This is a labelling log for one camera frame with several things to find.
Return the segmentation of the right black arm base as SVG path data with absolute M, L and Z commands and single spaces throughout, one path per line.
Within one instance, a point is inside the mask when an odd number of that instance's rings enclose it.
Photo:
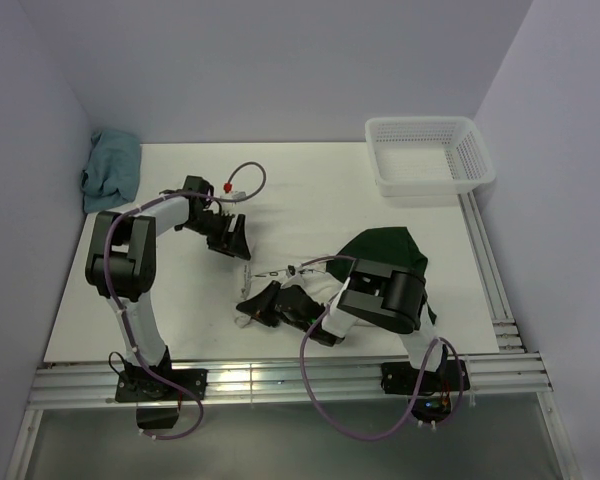
M 453 412 L 451 396 L 471 388 L 469 374 L 464 361 L 461 371 L 456 366 L 440 367 L 436 372 L 425 371 L 420 382 L 417 400 L 411 410 L 411 418 L 423 423 L 439 423 Z M 385 362 L 381 366 L 380 386 L 387 395 L 410 398 L 416 387 L 419 370 L 408 362 Z

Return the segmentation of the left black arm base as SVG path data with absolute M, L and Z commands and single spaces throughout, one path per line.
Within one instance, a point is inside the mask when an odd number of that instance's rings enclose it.
M 165 357 L 157 367 L 150 368 L 155 375 L 168 381 L 165 384 L 127 361 L 122 362 L 121 370 L 117 370 L 112 362 L 109 366 L 118 376 L 115 402 L 136 404 L 136 424 L 143 431 L 160 432 L 176 425 L 183 401 L 191 400 L 191 397 L 172 384 L 187 389 L 197 400 L 205 398 L 207 369 L 174 369 Z

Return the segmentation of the aluminium rail frame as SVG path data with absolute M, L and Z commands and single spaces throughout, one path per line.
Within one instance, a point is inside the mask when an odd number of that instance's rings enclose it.
M 558 478 L 578 479 L 580 469 L 553 396 L 553 385 L 540 353 L 530 353 L 521 340 L 473 194 L 459 197 L 460 208 L 487 294 L 497 354 L 463 355 L 471 388 L 466 408 L 474 409 L 480 395 L 532 394 L 540 411 L 558 467 Z M 381 357 L 314 359 L 307 372 L 324 400 L 383 398 Z M 308 396 L 296 360 L 211 361 L 208 405 L 306 402 Z M 102 363 L 43 367 L 36 372 L 16 445 L 7 469 L 9 479 L 23 479 L 39 437 L 43 416 L 61 409 L 113 408 L 114 375 Z

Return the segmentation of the crumpled light blue t-shirt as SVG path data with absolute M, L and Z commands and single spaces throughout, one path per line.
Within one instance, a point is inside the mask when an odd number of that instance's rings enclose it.
M 94 131 L 81 177 L 84 212 L 111 210 L 133 202 L 140 168 L 141 143 L 135 135 L 108 128 Z

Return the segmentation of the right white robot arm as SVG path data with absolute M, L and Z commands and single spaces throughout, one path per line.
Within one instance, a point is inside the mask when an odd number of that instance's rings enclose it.
M 344 278 L 333 298 L 320 303 L 305 290 L 304 277 L 316 274 L 320 263 L 337 261 L 345 263 Z M 257 293 L 250 291 L 252 278 L 246 271 L 236 306 L 246 321 L 270 328 L 284 323 L 326 347 L 341 343 L 354 326 L 366 322 L 400 338 L 418 386 L 432 390 L 446 379 L 449 348 L 437 336 L 426 281 L 415 270 L 335 255 L 289 265 L 283 281 L 269 276 L 269 284 Z

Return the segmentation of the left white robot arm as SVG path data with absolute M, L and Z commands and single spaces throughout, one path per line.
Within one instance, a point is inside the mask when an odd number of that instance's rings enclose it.
M 124 338 L 124 368 L 140 376 L 139 388 L 152 399 L 163 399 L 175 386 L 168 347 L 155 319 L 150 291 L 157 274 L 157 240 L 174 230 L 190 230 L 206 239 L 217 253 L 249 260 L 246 216 L 229 206 L 251 196 L 227 183 L 224 194 L 199 176 L 186 178 L 179 190 L 128 212 L 97 214 L 88 250 L 85 277 L 113 309 Z

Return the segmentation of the white plastic perforated basket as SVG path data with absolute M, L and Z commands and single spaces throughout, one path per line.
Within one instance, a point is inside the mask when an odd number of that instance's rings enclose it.
M 481 132 L 467 117 L 371 118 L 365 141 L 384 197 L 461 195 L 496 179 Z

